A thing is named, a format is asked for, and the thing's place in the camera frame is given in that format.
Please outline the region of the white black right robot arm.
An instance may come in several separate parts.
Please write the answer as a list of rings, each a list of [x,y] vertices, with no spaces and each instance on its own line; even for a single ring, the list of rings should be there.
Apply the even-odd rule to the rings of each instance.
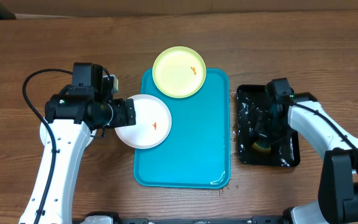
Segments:
[[[316,201],[289,208],[283,223],[358,222],[358,138],[337,124],[310,93],[254,100],[254,149],[266,151],[302,135],[323,160]]]

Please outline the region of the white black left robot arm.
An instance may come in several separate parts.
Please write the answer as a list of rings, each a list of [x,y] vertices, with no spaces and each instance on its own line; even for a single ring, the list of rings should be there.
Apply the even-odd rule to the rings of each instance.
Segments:
[[[44,152],[30,200],[20,223],[72,223],[73,196],[83,153],[96,131],[132,126],[132,99],[113,99],[118,80],[103,71],[96,83],[64,86],[45,105],[40,119]]]

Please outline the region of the green yellow sponge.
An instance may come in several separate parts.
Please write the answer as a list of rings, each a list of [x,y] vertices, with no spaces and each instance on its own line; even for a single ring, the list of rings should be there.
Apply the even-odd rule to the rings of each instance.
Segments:
[[[271,145],[268,142],[256,141],[252,145],[253,150],[259,154],[269,155],[271,153]]]

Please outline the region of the white plate with stain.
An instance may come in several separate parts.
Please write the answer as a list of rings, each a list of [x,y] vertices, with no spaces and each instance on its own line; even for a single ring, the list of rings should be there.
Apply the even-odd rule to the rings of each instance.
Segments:
[[[167,105],[152,95],[131,96],[134,101],[135,125],[115,128],[119,139],[136,149],[149,149],[162,143],[172,127]]]

